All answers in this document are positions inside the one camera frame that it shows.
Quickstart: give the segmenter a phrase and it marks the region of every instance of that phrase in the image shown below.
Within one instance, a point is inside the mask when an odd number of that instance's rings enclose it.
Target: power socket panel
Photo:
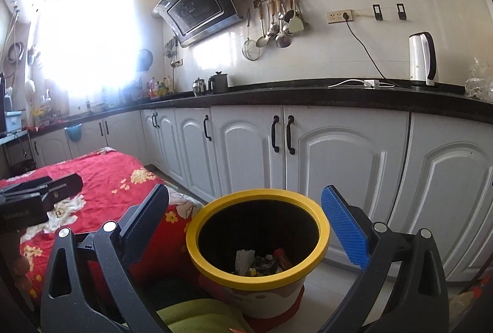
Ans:
[[[337,12],[327,13],[326,14],[327,22],[329,24],[345,22],[346,20],[344,20],[344,17],[342,17],[344,13],[348,14],[349,16],[348,21],[352,21],[352,11],[351,9],[347,9],[347,10],[338,10]]]

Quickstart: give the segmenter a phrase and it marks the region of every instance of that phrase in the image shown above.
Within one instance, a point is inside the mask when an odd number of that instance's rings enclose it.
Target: finger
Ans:
[[[25,275],[29,269],[29,260],[26,257],[19,257],[12,265],[13,272],[18,276]]]
[[[15,287],[19,290],[29,291],[33,288],[33,282],[27,276],[21,276],[15,281]]]

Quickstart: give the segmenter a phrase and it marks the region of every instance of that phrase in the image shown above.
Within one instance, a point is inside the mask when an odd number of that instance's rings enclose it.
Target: silver screw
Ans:
[[[108,221],[103,225],[103,230],[107,233],[116,229],[116,223],[114,221]]]
[[[58,232],[58,237],[62,237],[62,238],[67,237],[69,233],[70,233],[70,229],[67,229],[65,227]]]
[[[379,233],[385,233],[387,231],[387,226],[385,225],[385,223],[382,223],[380,221],[378,223],[375,223],[373,228]]]
[[[431,231],[429,231],[428,229],[423,229],[421,230],[421,236],[425,238],[431,238]]]

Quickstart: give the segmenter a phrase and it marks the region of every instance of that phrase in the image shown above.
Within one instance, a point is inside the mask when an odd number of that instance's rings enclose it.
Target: blue gripper pad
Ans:
[[[331,187],[323,189],[321,204],[349,260],[365,270],[370,260],[365,233]]]

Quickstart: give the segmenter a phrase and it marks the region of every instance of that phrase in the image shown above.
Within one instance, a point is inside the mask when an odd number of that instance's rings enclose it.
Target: countertop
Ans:
[[[31,137],[40,136],[64,127],[75,126],[103,117],[141,109],[166,107],[197,108],[227,105],[284,105],[284,106],[343,106],[370,109],[390,109],[429,113],[493,124],[493,104],[465,97],[463,87],[441,84],[440,89],[426,88],[364,88],[339,86],[328,88],[341,79],[297,80],[278,83],[232,87],[231,92],[195,97],[192,92],[170,96],[163,101],[124,106],[103,112],[95,112],[70,121],[51,124]],[[400,85],[409,82],[398,81]]]

